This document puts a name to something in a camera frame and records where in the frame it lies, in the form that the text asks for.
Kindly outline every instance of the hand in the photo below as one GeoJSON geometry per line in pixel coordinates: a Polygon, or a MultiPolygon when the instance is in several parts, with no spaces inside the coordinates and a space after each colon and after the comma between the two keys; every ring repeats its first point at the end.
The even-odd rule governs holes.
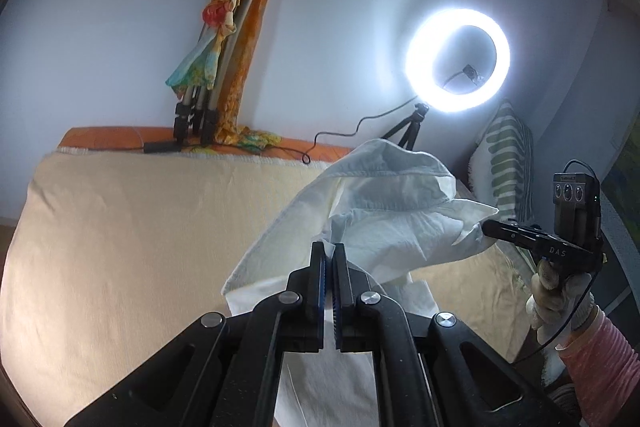
{"type": "MultiPolygon", "coordinates": [[[[546,343],[572,312],[575,302],[579,299],[591,281],[591,275],[580,273],[572,275],[564,281],[562,288],[558,288],[559,275],[553,265],[543,259],[538,264],[538,273],[531,278],[532,295],[527,301],[527,314],[531,321],[531,328],[538,332],[538,342],[546,343]]],[[[564,331],[556,337],[555,345],[563,344],[571,331],[580,328],[590,316],[593,308],[593,295],[589,293],[576,310],[571,322],[564,331]]]]}

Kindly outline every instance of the mattress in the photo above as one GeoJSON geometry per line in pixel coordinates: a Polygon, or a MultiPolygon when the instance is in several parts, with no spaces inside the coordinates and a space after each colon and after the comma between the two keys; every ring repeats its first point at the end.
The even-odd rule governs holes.
{"type": "MultiPolygon", "coordinates": [[[[0,289],[2,365],[60,427],[188,324],[226,312],[223,282],[325,168],[280,158],[56,152],[38,166],[0,289]]],[[[414,272],[508,360],[527,291],[498,247],[414,272]]]]}

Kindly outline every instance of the shirt sleeve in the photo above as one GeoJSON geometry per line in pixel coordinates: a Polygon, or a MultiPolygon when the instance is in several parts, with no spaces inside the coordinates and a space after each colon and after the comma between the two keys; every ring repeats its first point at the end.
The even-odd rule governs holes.
{"type": "Polygon", "coordinates": [[[610,425],[640,381],[638,354],[602,310],[580,337],[556,349],[588,425],[610,425]]]}

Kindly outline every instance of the striped fabric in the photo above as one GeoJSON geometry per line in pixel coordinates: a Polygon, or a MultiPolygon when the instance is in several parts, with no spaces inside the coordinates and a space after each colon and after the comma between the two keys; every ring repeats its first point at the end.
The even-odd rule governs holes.
{"type": "Polygon", "coordinates": [[[484,133],[469,164],[474,193],[500,211],[501,221],[533,221],[531,131],[505,101],[484,133]]]}

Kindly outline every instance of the person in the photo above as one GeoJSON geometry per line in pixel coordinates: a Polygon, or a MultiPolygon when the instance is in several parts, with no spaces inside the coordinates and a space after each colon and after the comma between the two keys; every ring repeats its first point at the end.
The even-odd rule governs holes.
{"type": "MultiPolygon", "coordinates": [[[[561,283],[549,261],[538,264],[527,301],[531,327],[540,344],[558,331],[591,276],[568,277],[561,283]]],[[[594,304],[589,293],[571,323],[555,341],[575,386],[582,417],[590,427],[640,425],[640,362],[620,330],[594,304]]]]}

